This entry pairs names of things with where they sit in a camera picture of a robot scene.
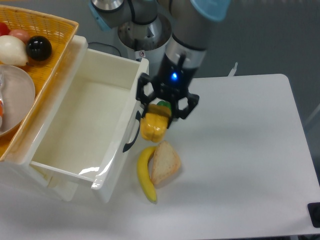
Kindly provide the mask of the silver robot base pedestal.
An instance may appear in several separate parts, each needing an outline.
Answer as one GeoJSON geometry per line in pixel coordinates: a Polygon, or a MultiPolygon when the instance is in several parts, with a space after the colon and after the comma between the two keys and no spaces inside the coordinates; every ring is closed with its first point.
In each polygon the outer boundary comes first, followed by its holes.
{"type": "Polygon", "coordinates": [[[158,73],[172,35],[171,23],[164,15],[159,13],[156,19],[147,25],[126,22],[118,27],[117,35],[126,47],[129,59],[141,61],[145,58],[149,61],[149,75],[158,73]]]}

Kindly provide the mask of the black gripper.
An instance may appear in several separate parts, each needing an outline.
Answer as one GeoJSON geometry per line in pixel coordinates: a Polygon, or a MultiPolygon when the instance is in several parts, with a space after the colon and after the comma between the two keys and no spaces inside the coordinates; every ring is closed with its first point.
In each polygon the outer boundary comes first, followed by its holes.
{"type": "MultiPolygon", "coordinates": [[[[159,79],[159,98],[168,101],[171,105],[171,117],[168,120],[167,129],[172,122],[178,119],[185,120],[199,103],[200,96],[189,92],[189,85],[196,68],[183,67],[186,61],[185,53],[178,55],[177,63],[171,61],[165,54],[156,75],[159,79]],[[179,101],[182,99],[186,99],[187,105],[180,109],[179,101]]],[[[147,73],[142,73],[137,80],[135,99],[140,102],[143,109],[142,118],[146,115],[149,104],[156,98],[154,84],[155,80],[147,73]]]]}

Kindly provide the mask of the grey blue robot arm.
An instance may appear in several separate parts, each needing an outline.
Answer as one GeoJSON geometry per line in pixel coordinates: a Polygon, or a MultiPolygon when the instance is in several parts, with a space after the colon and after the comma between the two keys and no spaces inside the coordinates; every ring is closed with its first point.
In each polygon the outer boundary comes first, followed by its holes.
{"type": "Polygon", "coordinates": [[[158,17],[162,6],[175,23],[154,77],[146,73],[137,81],[136,100],[143,113],[155,99],[170,103],[169,122],[186,119],[198,105],[200,97],[189,92],[189,85],[206,55],[217,25],[223,21],[230,6],[229,0],[90,0],[91,14],[103,31],[129,23],[135,49],[146,40],[145,31],[158,17]]]}

